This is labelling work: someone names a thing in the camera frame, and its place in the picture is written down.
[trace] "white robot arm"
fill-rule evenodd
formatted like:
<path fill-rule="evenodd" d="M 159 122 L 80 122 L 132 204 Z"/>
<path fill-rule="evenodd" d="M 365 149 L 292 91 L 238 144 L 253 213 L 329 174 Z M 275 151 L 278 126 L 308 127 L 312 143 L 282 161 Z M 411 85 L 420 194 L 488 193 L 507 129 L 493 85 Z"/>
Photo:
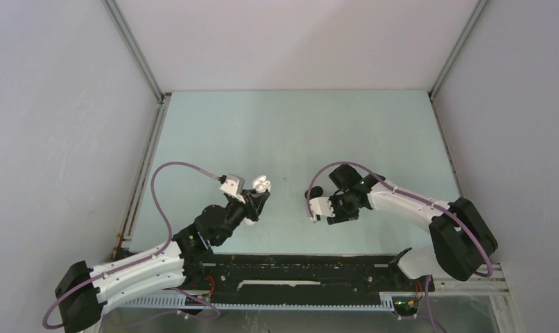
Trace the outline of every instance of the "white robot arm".
<path fill-rule="evenodd" d="M 377 176 L 380 181 L 372 175 L 362 178 L 352 166 L 340 165 L 329 174 L 340 194 L 322 197 L 320 187 L 313 187 L 310 196 L 307 193 L 311 219 L 318 221 L 320 216 L 326 216 L 330 225 L 351 221 L 359 217 L 359 209 L 364 207 L 390 212 L 416 225 L 431 235 L 433 245 L 406 249 L 397 256 L 398 268 L 412 280 L 444 271 L 465 281 L 483 263 L 481 254 L 464 230 L 444 214 L 445 210 L 464 222 L 488 256 L 497 249 L 496 239 L 467 199 L 460 197 L 453 203 L 434 200 Z"/>
<path fill-rule="evenodd" d="M 55 289 L 57 299 L 64 298 L 58 307 L 66 333 L 84 330 L 140 296 L 203 279 L 202 260 L 212 254 L 212 246 L 222 245 L 241 222 L 258 221 L 270 196 L 266 176 L 256 178 L 251 190 L 243 190 L 243 178 L 235 175 L 217 179 L 228 200 L 225 207 L 207 206 L 192 224 L 145 252 L 89 268 L 81 261 L 69 268 Z M 89 284 L 78 287 L 82 282 Z"/>

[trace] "light blue table surface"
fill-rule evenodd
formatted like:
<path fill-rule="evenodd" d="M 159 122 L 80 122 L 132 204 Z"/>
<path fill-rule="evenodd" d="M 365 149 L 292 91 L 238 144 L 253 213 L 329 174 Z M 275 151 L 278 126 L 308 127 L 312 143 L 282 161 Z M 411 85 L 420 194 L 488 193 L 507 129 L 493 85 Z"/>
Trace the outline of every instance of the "light blue table surface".
<path fill-rule="evenodd" d="M 240 175 L 246 187 L 261 174 L 273 182 L 260 221 L 241 225 L 216 253 L 381 254 L 430 243 L 429 235 L 385 212 L 363 210 L 358 221 L 331 226 L 311 222 L 304 191 L 330 162 L 364 164 L 428 197 L 458 197 L 425 91 L 176 92 L 151 173 L 173 160 Z M 336 189 L 328 172 L 318 182 L 326 194 Z M 160 173 L 157 197 L 174 233 L 207 205 L 226 203 L 218 187 L 182 166 Z M 147 186 L 130 249 L 146 250 L 166 236 Z"/>

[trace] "white enclosure wall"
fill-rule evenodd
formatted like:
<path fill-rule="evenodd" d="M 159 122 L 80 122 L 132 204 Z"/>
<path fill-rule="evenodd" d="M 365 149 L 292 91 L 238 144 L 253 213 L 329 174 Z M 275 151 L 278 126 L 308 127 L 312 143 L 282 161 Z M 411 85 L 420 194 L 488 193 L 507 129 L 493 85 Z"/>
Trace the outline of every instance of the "white enclosure wall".
<path fill-rule="evenodd" d="M 164 92 L 430 89 L 477 0 L 118 1 Z"/>
<path fill-rule="evenodd" d="M 492 1 L 437 98 L 529 332 L 559 332 L 559 0 Z"/>
<path fill-rule="evenodd" d="M 0 0 L 0 332 L 110 253 L 154 109 L 100 1 Z"/>

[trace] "red wire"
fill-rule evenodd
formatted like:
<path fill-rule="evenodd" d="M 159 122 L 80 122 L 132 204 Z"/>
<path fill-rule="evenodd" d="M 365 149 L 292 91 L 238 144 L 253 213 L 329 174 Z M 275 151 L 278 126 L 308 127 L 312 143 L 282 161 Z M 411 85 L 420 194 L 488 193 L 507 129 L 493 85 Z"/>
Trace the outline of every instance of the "red wire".
<path fill-rule="evenodd" d="M 214 279 L 212 278 L 212 276 L 206 275 L 205 280 L 206 279 L 210 280 L 210 282 L 212 283 L 212 288 L 210 288 L 210 292 L 208 293 L 208 296 L 212 296 L 212 293 L 214 292 L 214 287 L 216 286 L 216 284 L 214 283 Z"/>
<path fill-rule="evenodd" d="M 416 301 L 418 302 L 419 300 L 422 299 L 422 284 L 420 284 L 420 281 L 419 281 L 419 280 L 416 280 L 416 286 L 418 287 L 418 290 L 419 290 L 419 292 L 420 292 L 420 298 L 416 300 Z"/>

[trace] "metal frame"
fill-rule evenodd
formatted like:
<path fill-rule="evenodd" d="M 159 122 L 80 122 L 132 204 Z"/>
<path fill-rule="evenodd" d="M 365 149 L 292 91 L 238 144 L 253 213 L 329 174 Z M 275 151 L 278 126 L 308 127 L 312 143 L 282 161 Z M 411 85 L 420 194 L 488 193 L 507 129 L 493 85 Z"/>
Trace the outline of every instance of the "metal frame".
<path fill-rule="evenodd" d="M 453 49 L 451 50 L 451 53 L 449 54 L 445 65 L 441 69 L 435 83 L 433 84 L 433 87 L 429 91 L 433 113 L 435 115 L 442 137 L 442 142 L 445 145 L 449 163 L 451 164 L 451 169 L 456 181 L 456 186 L 460 194 L 462 193 L 461 185 L 455 170 L 452 152 L 447 145 L 445 132 L 443 127 L 441 126 L 440 119 L 437 113 L 436 98 L 450 71 L 455 65 L 458 56 L 465 48 L 467 41 L 472 35 L 476 25 L 481 20 L 485 9 L 489 6 L 490 2 L 490 0 L 478 1 L 472 14 L 470 15 L 470 18 L 461 31 L 461 34 L 459 35 Z M 117 247 L 114 248 L 116 250 L 120 248 L 127 249 L 129 246 L 130 238 L 132 237 L 132 229 L 134 226 L 135 218 L 137 216 L 136 213 L 141 203 L 141 194 L 144 190 L 149 170 L 151 169 L 151 163 L 155 154 L 155 148 L 157 146 L 171 95 L 169 94 L 168 96 L 166 96 L 161 91 L 153 73 L 151 72 L 150 67 L 148 66 L 145 57 L 143 56 L 139 48 L 138 43 L 136 42 L 132 32 L 130 31 L 130 27 L 127 25 L 124 16 L 122 15 L 122 12 L 120 11 L 120 8 L 116 3 L 116 0 L 103 0 L 103 3 L 105 4 L 107 11 L 113 19 L 117 30 L 121 34 L 123 41 L 130 50 L 133 59 L 139 66 L 139 69 L 144 75 L 145 80 L 152 89 L 155 98 L 160 102 L 159 108 L 155 113 L 155 117 L 153 119 L 149 138 L 146 142 L 143 158 L 141 164 L 139 165 L 139 172 L 137 174 L 136 183 L 130 195 L 129 208 L 123 219 L 123 223 L 120 229 L 121 232 L 118 234 L 118 244 Z M 499 332 L 524 332 L 524 328 L 519 319 L 519 316 L 517 315 L 517 312 L 515 311 L 512 298 L 510 297 L 510 294 L 508 292 L 508 285 L 506 284 L 504 274 L 502 273 L 502 269 L 499 264 L 494 265 L 494 273 L 492 274 L 492 277 L 472 277 L 467 282 L 458 282 L 448 276 L 434 276 L 433 281 L 436 285 L 436 291 L 431 293 L 432 296 L 488 296 L 490 298 L 492 308 L 494 309 Z M 383 296 L 413 296 L 413 294 L 384 293 Z M 99 325 L 97 327 L 93 326 L 89 328 L 89 330 L 89 332 L 97 332 L 99 331 Z"/>
<path fill-rule="evenodd" d="M 126 20 L 124 19 L 124 16 L 120 11 L 120 7 L 118 7 L 118 4 L 115 0 L 103 0 L 103 3 L 106 7 L 106 10 L 108 11 L 108 14 L 110 14 L 110 17 L 112 18 L 116 29 L 120 33 L 124 44 L 126 44 L 126 47 L 130 51 L 132 59 L 134 59 L 137 63 L 137 66 L 139 66 L 139 69 L 141 70 L 145 81 L 147 81 L 147 83 L 149 84 L 149 87 L 153 91 L 155 98 L 160 102 L 163 99 L 163 91 L 161 91 L 161 88 L 157 84 L 157 80 L 155 80 L 151 68 L 149 67 L 143 53 L 141 52 L 135 36 L 130 31 L 130 27 L 126 23 Z"/>
<path fill-rule="evenodd" d="M 491 0 L 479 0 L 478 3 L 476 4 L 474 11 L 472 12 L 470 18 L 467 20 L 467 23 L 463 27 L 463 30 L 461 31 L 461 34 L 459 35 L 457 42 L 455 42 L 455 45 L 453 46 L 453 49 L 451 50 L 451 53 L 449 54 L 447 61 L 445 61 L 445 64 L 443 65 L 441 72 L 437 76 L 437 79 L 435 80 L 435 83 L 433 84 L 433 87 L 429 92 L 429 96 L 431 97 L 432 101 L 434 101 L 437 95 L 439 94 L 439 91 L 441 90 L 443 83 L 445 83 L 445 80 L 447 79 L 449 72 L 453 68 L 453 65 L 455 65 L 455 61 L 457 60 L 457 57 L 459 56 L 461 51 L 465 48 L 465 45 L 467 44 L 467 40 L 474 32 L 474 29 L 476 28 L 478 22 L 480 22 L 480 19 L 482 18 L 484 11 L 488 7 L 490 2 Z"/>

